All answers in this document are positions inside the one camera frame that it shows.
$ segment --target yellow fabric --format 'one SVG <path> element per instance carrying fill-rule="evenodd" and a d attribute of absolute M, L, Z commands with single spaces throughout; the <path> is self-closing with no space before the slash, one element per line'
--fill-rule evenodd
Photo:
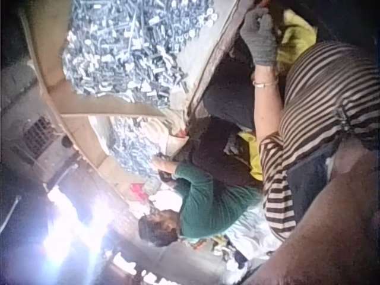
<path fill-rule="evenodd" d="M 262 170 L 259 157 L 259 145 L 256 137 L 249 132 L 240 132 L 239 136 L 249 144 L 249 161 L 251 164 L 251 175 L 262 181 Z"/>
<path fill-rule="evenodd" d="M 286 74 L 297 58 L 316 42 L 316 28 L 287 9 L 283 14 L 283 38 L 277 50 L 277 62 L 281 74 Z"/>

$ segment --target black and white striped top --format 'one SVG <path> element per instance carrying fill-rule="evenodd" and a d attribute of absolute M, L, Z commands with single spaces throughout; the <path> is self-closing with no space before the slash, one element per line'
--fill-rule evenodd
<path fill-rule="evenodd" d="M 350 131 L 378 145 L 380 77 L 376 62 L 342 43 L 320 43 L 306 51 L 287 76 L 280 129 L 261 141 L 264 210 L 271 230 L 285 240 L 296 227 L 287 171 Z M 349 130 L 337 116 L 347 114 Z"/>

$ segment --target work glove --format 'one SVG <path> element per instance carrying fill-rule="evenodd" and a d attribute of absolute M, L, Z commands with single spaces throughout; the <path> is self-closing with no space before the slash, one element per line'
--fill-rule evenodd
<path fill-rule="evenodd" d="M 273 33 L 273 21 L 267 8 L 257 8 L 245 15 L 240 30 L 244 42 L 251 52 L 255 65 L 276 65 L 277 44 Z"/>

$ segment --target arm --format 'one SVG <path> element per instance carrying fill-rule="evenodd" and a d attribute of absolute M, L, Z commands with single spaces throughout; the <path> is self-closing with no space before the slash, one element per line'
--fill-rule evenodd
<path fill-rule="evenodd" d="M 240 34 L 256 66 L 254 119 L 256 137 L 260 143 L 267 135 L 278 131 L 283 109 L 276 84 L 276 37 L 268 9 L 258 8 L 248 12 Z"/>
<path fill-rule="evenodd" d="M 175 176 L 190 182 L 190 190 L 182 206 L 186 224 L 199 226 L 210 214 L 214 202 L 213 178 L 208 173 L 189 164 L 179 164 Z"/>
<path fill-rule="evenodd" d="M 203 170 L 173 161 L 153 157 L 152 164 L 157 169 L 174 174 L 177 178 L 175 191 L 182 197 L 188 196 L 186 205 L 208 211 L 213 203 L 213 178 Z"/>
<path fill-rule="evenodd" d="M 256 66 L 255 81 L 271 83 L 276 81 L 276 69 L 271 66 Z M 277 132 L 280 127 L 283 104 L 277 85 L 255 88 L 255 127 L 258 143 L 267 135 Z"/>

